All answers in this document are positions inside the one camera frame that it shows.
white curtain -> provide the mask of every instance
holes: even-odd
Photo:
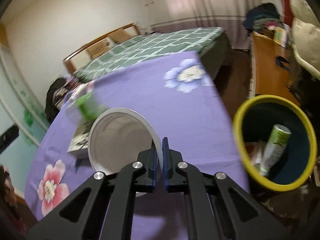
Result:
[[[145,8],[154,31],[220,26],[227,31],[231,47],[248,49],[242,22],[250,9],[265,2],[274,3],[282,14],[280,0],[145,0]]]

pink flower print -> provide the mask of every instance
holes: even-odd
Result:
[[[58,160],[54,167],[47,165],[44,172],[44,179],[40,181],[38,197],[42,201],[41,212],[47,215],[52,209],[58,206],[70,193],[66,183],[60,183],[66,165]]]

green can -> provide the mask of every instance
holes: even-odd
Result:
[[[268,175],[271,167],[279,161],[287,146],[290,135],[291,131],[287,127],[280,124],[273,126],[260,163],[261,175]]]

white wall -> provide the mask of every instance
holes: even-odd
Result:
[[[44,105],[52,79],[67,73],[65,57],[132,22],[146,26],[141,0],[39,0],[8,23],[6,31],[25,80]]]

yellow trash bin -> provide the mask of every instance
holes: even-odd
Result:
[[[245,142],[268,141],[275,124],[291,131],[286,150],[277,164],[264,177],[251,165]],[[316,135],[305,113],[287,99],[261,95],[245,101],[233,121],[234,138],[242,162],[252,178],[274,191],[289,191],[301,186],[316,163]]]

